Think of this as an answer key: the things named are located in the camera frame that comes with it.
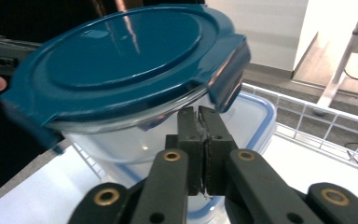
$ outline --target floor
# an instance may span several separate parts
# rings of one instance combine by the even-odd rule
[[[331,19],[321,27],[303,64],[297,69],[295,81],[324,87],[330,77],[336,73],[341,55],[349,43],[351,31],[358,21],[358,1],[347,3],[334,12]],[[358,78],[358,54],[353,53],[346,66],[346,71]],[[346,77],[340,86],[341,92],[358,94],[358,81]]]
[[[337,1],[332,0],[327,7],[334,8],[333,4]],[[329,20],[321,26],[293,78],[275,69],[251,64],[244,71],[244,81],[316,103],[335,74],[351,38],[358,20],[358,1],[345,1],[339,10],[328,10],[328,13]],[[358,54],[352,54],[346,70],[358,78]],[[345,77],[331,107],[358,115],[358,80]]]

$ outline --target transparent container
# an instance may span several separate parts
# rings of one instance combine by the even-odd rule
[[[193,106],[213,106],[207,95]],[[228,112],[220,114],[228,131],[239,148],[249,148],[263,153],[276,129],[276,112],[272,104],[260,97],[241,92]],[[77,150],[84,150],[108,175],[105,180],[118,182],[127,188],[147,177],[157,153],[165,148],[166,134],[177,134],[177,113],[156,116],[157,126],[145,129],[144,123],[104,133],[68,133],[65,138]],[[189,196],[187,222],[207,223],[224,209],[224,197],[209,195]]]

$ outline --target white surface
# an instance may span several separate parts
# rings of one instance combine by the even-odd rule
[[[303,35],[301,55],[297,58],[302,57],[316,35],[317,29],[311,20],[319,8],[312,4],[313,11],[307,11],[311,1],[315,0],[206,0],[205,3],[228,15],[237,33],[248,36],[251,63],[291,72],[296,67],[295,61],[299,61],[296,55],[300,36]],[[310,17],[302,30],[306,11]]]
[[[307,193],[315,183],[328,182],[358,197],[358,169],[301,145],[272,136],[263,157],[292,188]]]
[[[286,183],[307,192],[314,183],[330,182],[358,196],[358,169],[318,152],[272,136],[263,155]],[[0,199],[2,223],[66,223],[83,196],[99,180],[72,148]],[[229,223],[217,216],[212,223]]]
[[[304,18],[304,23],[301,29],[300,40],[298,43],[295,64],[293,70],[298,66],[298,63],[303,58],[313,38],[320,31],[322,24],[326,20],[324,14],[324,1],[323,0],[310,0],[307,6],[307,11]]]
[[[0,199],[0,224],[67,223],[84,195],[99,183],[69,147]]]

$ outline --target metal stand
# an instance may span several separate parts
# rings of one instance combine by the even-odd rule
[[[344,54],[342,55],[338,69],[330,79],[330,82],[327,84],[326,88],[324,89],[324,93],[319,99],[317,105],[325,107],[329,107],[331,105],[331,102],[336,96],[339,86],[345,78],[345,76],[342,76],[342,73],[344,72],[345,66],[347,65],[352,53],[358,53],[358,22],[356,23],[356,26],[352,32],[351,40],[348,43]],[[317,115],[324,114],[324,112],[320,110],[315,110],[314,112]]]

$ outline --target blue lid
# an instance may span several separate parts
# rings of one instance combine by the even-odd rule
[[[222,112],[239,93],[249,61],[245,37],[220,12],[139,7],[42,45],[21,63],[1,100],[40,126],[117,118],[202,88]]]

